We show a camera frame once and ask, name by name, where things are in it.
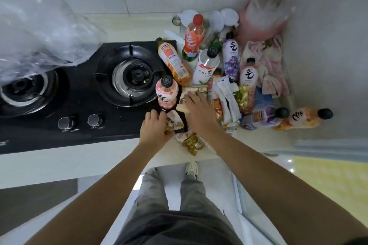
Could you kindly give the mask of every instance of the person's left hand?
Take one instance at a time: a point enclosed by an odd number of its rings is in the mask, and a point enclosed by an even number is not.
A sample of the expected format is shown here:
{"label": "person's left hand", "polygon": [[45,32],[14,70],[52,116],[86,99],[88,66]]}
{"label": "person's left hand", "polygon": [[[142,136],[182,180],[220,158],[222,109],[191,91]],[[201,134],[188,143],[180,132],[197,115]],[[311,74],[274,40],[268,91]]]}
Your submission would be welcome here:
{"label": "person's left hand", "polygon": [[174,135],[174,131],[165,133],[165,127],[165,112],[160,112],[160,116],[156,110],[146,112],[146,119],[140,127],[139,143],[147,145],[155,153],[159,152]]}

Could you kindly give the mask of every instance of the kitchen counter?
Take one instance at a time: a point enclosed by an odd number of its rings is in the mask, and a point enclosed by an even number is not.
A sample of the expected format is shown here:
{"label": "kitchen counter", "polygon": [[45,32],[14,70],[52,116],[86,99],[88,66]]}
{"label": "kitchen counter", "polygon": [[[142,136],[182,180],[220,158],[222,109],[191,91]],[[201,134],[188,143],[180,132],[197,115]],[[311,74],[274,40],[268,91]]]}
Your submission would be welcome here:
{"label": "kitchen counter", "polygon": [[[106,30],[106,42],[133,42],[165,38],[164,30],[179,34],[179,27],[171,23],[173,15],[175,14],[135,14],[129,17],[126,14],[114,14],[87,17]],[[269,128],[255,131],[238,128],[234,137],[259,152],[292,147],[292,139],[286,132]],[[0,155],[0,189],[105,174],[128,156],[137,144],[136,138],[3,154]],[[197,156],[192,156],[172,139],[147,167],[216,157],[218,156],[210,147],[205,147]]]}

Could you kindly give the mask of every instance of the black glass cooktop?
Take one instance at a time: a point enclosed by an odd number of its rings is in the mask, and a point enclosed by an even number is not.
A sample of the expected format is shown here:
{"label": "black glass cooktop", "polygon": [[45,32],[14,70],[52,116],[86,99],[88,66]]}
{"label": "black glass cooktop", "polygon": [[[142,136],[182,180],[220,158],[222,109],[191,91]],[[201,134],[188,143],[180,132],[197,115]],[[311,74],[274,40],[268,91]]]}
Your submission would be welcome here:
{"label": "black glass cooktop", "polygon": [[154,41],[104,43],[76,67],[2,87],[0,154],[137,138],[165,73]]}

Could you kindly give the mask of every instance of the yellow floor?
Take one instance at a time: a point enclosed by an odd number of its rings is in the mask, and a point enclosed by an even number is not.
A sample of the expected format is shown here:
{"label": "yellow floor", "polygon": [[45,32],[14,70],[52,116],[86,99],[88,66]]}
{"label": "yellow floor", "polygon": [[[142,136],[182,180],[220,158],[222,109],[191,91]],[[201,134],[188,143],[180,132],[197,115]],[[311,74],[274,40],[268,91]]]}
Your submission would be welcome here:
{"label": "yellow floor", "polygon": [[295,174],[368,227],[368,163],[293,157]]}

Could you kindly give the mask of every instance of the leg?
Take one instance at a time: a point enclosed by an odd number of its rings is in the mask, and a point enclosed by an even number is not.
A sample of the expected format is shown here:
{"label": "leg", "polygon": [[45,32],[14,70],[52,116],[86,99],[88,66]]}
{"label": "leg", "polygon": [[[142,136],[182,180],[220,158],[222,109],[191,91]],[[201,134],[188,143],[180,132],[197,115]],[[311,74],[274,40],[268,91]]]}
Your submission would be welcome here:
{"label": "leg", "polygon": [[182,201],[180,211],[198,212],[214,215],[233,229],[228,218],[221,213],[217,206],[206,196],[206,189],[203,182],[197,180],[198,166],[195,162],[186,165],[186,177],[182,182],[180,194]]}
{"label": "leg", "polygon": [[125,223],[134,217],[168,210],[168,200],[163,182],[156,169],[150,168],[143,176],[138,197],[134,201]]}

